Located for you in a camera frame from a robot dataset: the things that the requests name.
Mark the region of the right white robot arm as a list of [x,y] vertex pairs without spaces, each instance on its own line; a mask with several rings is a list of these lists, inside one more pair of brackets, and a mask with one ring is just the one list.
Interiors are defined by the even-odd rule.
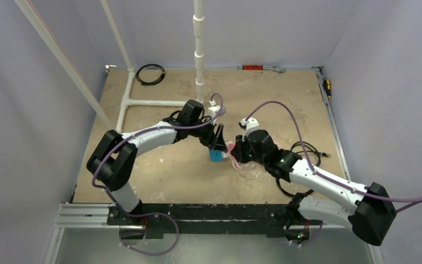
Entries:
[[380,246],[396,218],[397,211],[382,185],[355,183],[311,167],[301,155],[279,148],[265,130],[236,136],[231,155],[239,163],[257,163],[276,179],[303,185],[326,197],[318,200],[295,194],[286,210],[294,224],[306,219],[344,226],[362,241]]

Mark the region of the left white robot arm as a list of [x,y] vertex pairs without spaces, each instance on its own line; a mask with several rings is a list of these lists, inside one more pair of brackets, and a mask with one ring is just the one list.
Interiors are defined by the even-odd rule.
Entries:
[[135,160],[140,155],[165,145],[175,144],[189,136],[195,137],[211,151],[226,152],[223,125],[216,124],[218,116],[226,112],[223,106],[210,101],[211,106],[188,100],[183,108],[159,123],[132,133],[107,131],[86,168],[93,175],[92,184],[106,191],[121,208],[120,217],[129,225],[142,217],[142,202],[129,184]]

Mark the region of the pink plug adapter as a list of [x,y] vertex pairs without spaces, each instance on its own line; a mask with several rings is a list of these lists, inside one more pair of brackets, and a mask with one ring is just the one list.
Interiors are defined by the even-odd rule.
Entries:
[[235,148],[234,142],[229,142],[227,145],[228,151],[231,152]]

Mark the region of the blue plug adapter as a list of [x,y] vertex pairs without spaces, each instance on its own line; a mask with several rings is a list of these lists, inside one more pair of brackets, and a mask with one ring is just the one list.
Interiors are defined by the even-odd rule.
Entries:
[[212,162],[221,162],[223,159],[223,153],[219,150],[209,150],[209,157]]

